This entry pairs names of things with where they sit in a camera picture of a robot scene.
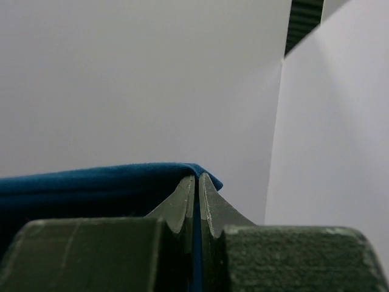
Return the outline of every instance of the blue fabric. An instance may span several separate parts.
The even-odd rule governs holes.
[[[144,216],[197,164],[149,163],[0,179],[0,258],[27,222],[44,218]],[[222,183],[210,177],[219,190]]]

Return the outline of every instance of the white wall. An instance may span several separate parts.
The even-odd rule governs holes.
[[[262,223],[291,1],[0,1],[0,176],[190,161]]]
[[[389,272],[389,2],[353,0],[284,61],[266,224],[361,230]]]
[[[342,5],[350,0],[324,0],[322,11],[322,22],[334,14]]]

